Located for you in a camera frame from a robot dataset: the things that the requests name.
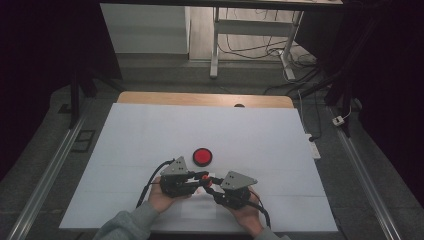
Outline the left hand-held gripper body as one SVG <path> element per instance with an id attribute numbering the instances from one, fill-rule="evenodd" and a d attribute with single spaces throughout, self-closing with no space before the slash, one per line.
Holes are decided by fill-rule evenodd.
<path id="1" fill-rule="evenodd" d="M 160 173 L 160 187 L 164 194 L 171 198 L 192 195 L 197 188 L 192 187 L 188 179 L 188 168 L 183 156 L 174 159 L 172 163 Z"/>

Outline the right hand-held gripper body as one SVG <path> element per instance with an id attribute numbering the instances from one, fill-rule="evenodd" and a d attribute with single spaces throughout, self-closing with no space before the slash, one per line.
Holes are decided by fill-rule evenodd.
<path id="1" fill-rule="evenodd" d="M 249 187 L 256 183 L 257 180 L 252 177 L 229 171 L 218 183 L 223 192 L 215 192 L 214 200 L 219 205 L 234 210 L 241 209 L 250 199 Z"/>

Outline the round red ink pad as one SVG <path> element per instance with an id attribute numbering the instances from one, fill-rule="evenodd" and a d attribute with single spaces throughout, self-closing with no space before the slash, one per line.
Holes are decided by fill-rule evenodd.
<path id="1" fill-rule="evenodd" d="M 205 167 L 212 162 L 213 154 L 207 148 L 198 148 L 194 151 L 192 159 L 197 166 Z"/>

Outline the white paper sheet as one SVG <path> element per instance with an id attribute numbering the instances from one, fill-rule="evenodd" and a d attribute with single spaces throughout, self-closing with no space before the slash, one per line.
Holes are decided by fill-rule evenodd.
<path id="1" fill-rule="evenodd" d="M 217 205 L 212 195 L 199 187 L 190 198 L 181 204 L 181 217 L 186 219 L 215 219 Z"/>

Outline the person's left hand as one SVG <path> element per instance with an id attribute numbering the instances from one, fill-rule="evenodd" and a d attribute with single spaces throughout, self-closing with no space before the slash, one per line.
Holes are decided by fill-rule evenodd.
<path id="1" fill-rule="evenodd" d="M 162 192 L 159 184 L 153 184 L 149 193 L 148 202 L 157 212 L 163 213 L 175 202 L 188 198 L 190 198 L 190 195 L 171 198 Z"/>

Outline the person's right hand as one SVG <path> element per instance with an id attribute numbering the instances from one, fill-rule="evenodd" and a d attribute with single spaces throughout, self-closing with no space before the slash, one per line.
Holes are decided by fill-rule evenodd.
<path id="1" fill-rule="evenodd" d="M 227 208 L 234 216 L 236 222 L 253 238 L 257 237 L 264 227 L 259 218 L 259 210 L 252 206 L 245 206 L 241 209 L 234 210 Z"/>

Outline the large white board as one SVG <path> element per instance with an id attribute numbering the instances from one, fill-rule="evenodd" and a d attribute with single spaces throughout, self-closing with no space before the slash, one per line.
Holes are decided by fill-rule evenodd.
<path id="1" fill-rule="evenodd" d="M 184 157 L 195 170 L 199 148 L 212 153 L 212 175 L 233 170 L 256 179 L 273 231 L 336 231 L 297 110 L 121 103 L 109 112 L 61 228 L 97 229 L 133 210 L 161 163 Z"/>

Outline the wooden table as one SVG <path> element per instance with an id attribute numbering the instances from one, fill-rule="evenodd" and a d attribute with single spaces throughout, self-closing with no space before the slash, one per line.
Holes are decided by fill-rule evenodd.
<path id="1" fill-rule="evenodd" d="M 224 106 L 234 107 L 243 104 L 251 108 L 293 108 L 294 104 L 287 96 L 201 94 L 169 92 L 122 92 L 118 103 L 159 104 L 184 106 Z"/>

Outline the white power strip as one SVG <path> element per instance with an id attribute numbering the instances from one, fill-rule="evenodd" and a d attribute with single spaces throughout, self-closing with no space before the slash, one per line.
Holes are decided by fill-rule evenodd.
<path id="1" fill-rule="evenodd" d="M 307 141 L 310 146 L 312 158 L 318 160 L 321 158 L 317 145 L 315 144 L 315 138 L 311 134 L 306 134 Z"/>

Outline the black floor socket plate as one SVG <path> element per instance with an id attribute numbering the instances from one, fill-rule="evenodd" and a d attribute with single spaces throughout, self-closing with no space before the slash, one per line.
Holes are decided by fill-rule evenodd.
<path id="1" fill-rule="evenodd" d="M 80 130 L 71 151 L 74 153 L 87 153 L 93 143 L 95 130 Z"/>

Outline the black stand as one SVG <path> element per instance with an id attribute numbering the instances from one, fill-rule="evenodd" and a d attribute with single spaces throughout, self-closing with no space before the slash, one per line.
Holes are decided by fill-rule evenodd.
<path id="1" fill-rule="evenodd" d="M 97 95 L 97 87 L 95 86 L 94 80 L 98 79 L 116 91 L 122 93 L 125 88 L 120 84 L 114 82 L 112 79 L 107 78 L 99 71 L 93 68 L 85 68 L 84 70 L 76 70 L 74 75 L 71 77 L 71 121 L 69 128 L 72 129 L 76 126 L 77 121 L 80 118 L 80 97 L 79 90 L 82 90 L 86 97 L 94 98 Z"/>
<path id="2" fill-rule="evenodd" d="M 339 100 L 342 100 L 341 115 L 344 119 L 344 123 L 339 125 L 339 128 L 348 138 L 351 137 L 349 130 L 349 116 L 351 113 L 353 84 L 353 78 L 351 77 L 351 73 L 352 71 L 349 67 L 341 67 L 333 75 L 325 78 L 317 85 L 308 88 L 307 90 L 300 92 L 298 95 L 295 96 L 295 99 L 300 100 L 326 86 L 330 86 L 330 90 L 327 92 L 327 95 L 324 98 L 324 102 L 327 106 L 335 106 Z"/>

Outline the white cabinet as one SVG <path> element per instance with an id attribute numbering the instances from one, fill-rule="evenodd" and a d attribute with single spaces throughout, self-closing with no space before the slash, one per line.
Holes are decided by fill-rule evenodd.
<path id="1" fill-rule="evenodd" d="M 100 7 L 116 53 L 189 52 L 189 7 L 106 3 Z"/>

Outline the metal floor rail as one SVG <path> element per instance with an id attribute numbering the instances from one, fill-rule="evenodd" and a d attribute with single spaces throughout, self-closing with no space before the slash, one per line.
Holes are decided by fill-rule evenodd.
<path id="1" fill-rule="evenodd" d="M 333 123 L 333 108 L 325 108 L 327 115 L 331 118 L 330 126 L 335 130 L 339 141 L 341 142 L 344 151 L 355 172 L 356 178 L 363 189 L 367 198 L 373 215 L 378 221 L 380 229 L 382 230 L 386 240 L 402 240 L 402 234 L 398 229 L 397 224 L 391 215 L 389 208 L 384 202 L 381 194 L 379 193 L 374 180 L 371 177 L 369 170 L 364 163 L 363 155 L 359 151 L 357 144 L 354 142 L 353 137 L 348 137 L 341 126 L 336 126 Z"/>
<path id="2" fill-rule="evenodd" d="M 86 119 L 87 111 L 84 110 L 75 125 L 66 132 L 6 240 L 26 239 Z"/>

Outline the white desk frame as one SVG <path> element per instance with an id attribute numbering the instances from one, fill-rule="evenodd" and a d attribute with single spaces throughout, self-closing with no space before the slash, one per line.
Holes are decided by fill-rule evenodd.
<path id="1" fill-rule="evenodd" d="M 291 22 L 266 22 L 250 20 L 227 20 L 220 19 L 220 9 L 214 7 L 213 13 L 213 46 L 211 54 L 210 78 L 216 79 L 218 75 L 218 37 L 220 34 L 230 35 L 251 35 L 251 36 L 270 36 L 286 37 L 287 42 L 283 50 L 278 52 L 283 65 L 285 76 L 288 80 L 294 80 L 295 75 L 290 67 L 289 54 L 293 45 L 300 21 L 302 11 L 293 12 Z"/>

